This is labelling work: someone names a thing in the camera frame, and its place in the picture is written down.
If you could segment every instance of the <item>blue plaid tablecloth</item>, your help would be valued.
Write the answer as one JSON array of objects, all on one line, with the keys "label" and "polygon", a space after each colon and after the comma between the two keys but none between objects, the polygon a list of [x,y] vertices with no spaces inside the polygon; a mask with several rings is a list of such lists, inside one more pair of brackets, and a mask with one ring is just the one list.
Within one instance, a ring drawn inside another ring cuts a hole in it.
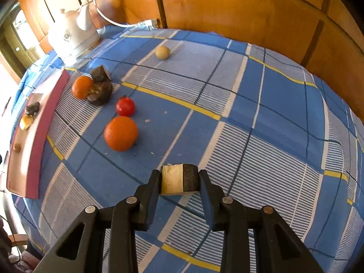
[{"label": "blue plaid tablecloth", "polygon": [[[155,57],[159,45],[172,51],[168,60]],[[22,81],[14,120],[25,97],[61,68],[48,57],[31,84]],[[243,204],[274,206],[325,272],[342,272],[356,255],[364,241],[364,127],[325,82],[274,51],[184,30],[126,31],[105,38],[84,60],[54,112],[39,199],[13,196],[41,252],[86,206],[115,205],[153,169],[192,163]],[[114,85],[103,107],[71,93],[75,79],[98,65]],[[136,104],[139,137],[120,153],[102,133],[122,95]],[[107,231],[104,272],[109,238]],[[139,271],[219,271],[222,241],[223,233],[206,225],[198,193],[160,198],[149,231],[136,233]],[[252,231],[249,241],[255,272]]]}]

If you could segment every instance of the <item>orange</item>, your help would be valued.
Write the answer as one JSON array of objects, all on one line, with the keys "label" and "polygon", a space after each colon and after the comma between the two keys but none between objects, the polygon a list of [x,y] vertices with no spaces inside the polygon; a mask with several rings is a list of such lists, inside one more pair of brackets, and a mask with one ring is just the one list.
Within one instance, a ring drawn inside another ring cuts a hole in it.
[{"label": "orange", "polygon": [[73,83],[72,94],[80,100],[85,99],[93,83],[94,82],[90,77],[87,76],[78,77],[76,81]]},{"label": "orange", "polygon": [[123,152],[131,148],[138,137],[138,128],[133,119],[119,116],[112,119],[104,129],[106,144],[114,151]]}]

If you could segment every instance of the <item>white kettle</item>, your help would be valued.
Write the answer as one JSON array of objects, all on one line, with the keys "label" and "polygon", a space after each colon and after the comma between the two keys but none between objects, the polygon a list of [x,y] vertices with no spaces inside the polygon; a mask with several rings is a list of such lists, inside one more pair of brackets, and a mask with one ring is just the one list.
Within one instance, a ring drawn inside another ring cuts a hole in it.
[{"label": "white kettle", "polygon": [[92,49],[100,39],[88,7],[82,7],[81,12],[84,11],[87,13],[80,14],[74,10],[64,12],[64,9],[61,9],[60,15],[48,31],[49,44],[65,65],[74,64],[79,56]]}]

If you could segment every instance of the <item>black cable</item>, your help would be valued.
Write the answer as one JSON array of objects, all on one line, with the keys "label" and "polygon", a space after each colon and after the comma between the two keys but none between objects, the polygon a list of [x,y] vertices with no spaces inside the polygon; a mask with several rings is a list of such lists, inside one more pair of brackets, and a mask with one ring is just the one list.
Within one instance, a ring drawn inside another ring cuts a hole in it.
[{"label": "black cable", "polygon": [[16,248],[17,248],[17,250],[18,250],[18,253],[19,253],[19,260],[17,260],[14,264],[17,264],[17,263],[19,263],[20,262],[20,260],[21,260],[21,253],[20,253],[20,250],[19,250],[19,247],[18,247],[18,244],[16,243],[16,240],[15,240],[15,236],[14,236],[14,233],[13,233],[13,229],[11,228],[11,226],[10,226],[10,223],[8,222],[8,220],[7,219],[5,219],[1,214],[0,214],[0,217],[4,220],[4,221],[6,221],[7,223],[8,223],[8,225],[9,225],[9,228],[10,228],[10,232],[11,232],[11,234],[13,235],[13,239],[14,239],[14,243],[15,243],[15,245],[16,245]]}]

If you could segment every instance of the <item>red tomato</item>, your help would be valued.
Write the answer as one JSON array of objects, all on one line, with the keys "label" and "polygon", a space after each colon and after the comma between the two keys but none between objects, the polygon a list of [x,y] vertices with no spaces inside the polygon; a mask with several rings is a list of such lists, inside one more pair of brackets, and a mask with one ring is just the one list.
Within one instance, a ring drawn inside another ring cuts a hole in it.
[{"label": "red tomato", "polygon": [[135,104],[129,97],[123,96],[119,98],[116,104],[116,113],[120,116],[130,117],[135,112]]}]

